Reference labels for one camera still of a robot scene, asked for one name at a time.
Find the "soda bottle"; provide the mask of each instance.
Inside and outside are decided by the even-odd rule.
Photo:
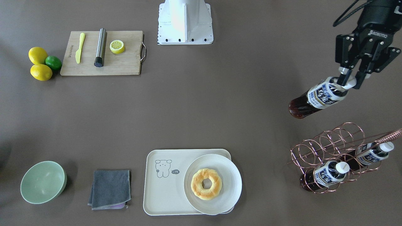
[[[359,171],[363,167],[388,158],[389,152],[394,149],[394,144],[392,142],[382,143],[377,147],[370,149],[370,147],[374,145],[376,145],[375,142],[364,144],[359,146],[356,150],[348,153],[349,155],[354,156],[354,158],[351,156],[345,157],[345,161],[349,164],[352,171]]]
[[[346,162],[328,161],[300,177],[300,185],[307,191],[318,191],[333,184],[342,182],[349,165]]]
[[[290,101],[290,114],[295,118],[303,119],[312,113],[345,99],[348,90],[356,85],[356,78],[351,76],[344,86],[340,86],[336,83],[338,78],[339,77],[328,77],[300,97]]]

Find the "towel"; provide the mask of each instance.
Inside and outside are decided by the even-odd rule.
[[[121,209],[131,200],[129,170],[98,170],[88,200],[92,210]]]

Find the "yellow lemon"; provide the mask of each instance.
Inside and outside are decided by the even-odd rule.
[[[53,75],[52,70],[45,64],[35,64],[31,67],[31,75],[40,81],[46,81]]]
[[[124,43],[120,40],[114,40],[110,43],[110,50],[112,53],[119,54],[124,52]]]
[[[44,64],[47,52],[41,47],[34,47],[29,50],[28,56],[33,64]]]

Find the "bottle cap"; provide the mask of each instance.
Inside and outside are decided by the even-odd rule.
[[[390,152],[394,149],[394,144],[392,142],[386,142],[379,145],[379,148],[383,152]]]
[[[343,86],[344,89],[351,89],[357,84],[355,77],[350,77],[349,80],[346,82],[346,85]]]
[[[335,169],[336,169],[339,173],[344,174],[344,173],[349,172],[350,167],[349,167],[349,165],[348,165],[346,162],[338,162],[338,163],[335,165]]]

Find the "bagel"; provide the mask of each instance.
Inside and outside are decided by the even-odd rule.
[[[212,182],[210,188],[205,189],[203,187],[203,181],[209,179]],[[222,189],[222,180],[218,173],[213,169],[200,169],[198,170],[191,180],[191,190],[194,195],[202,200],[211,200],[219,195]]]

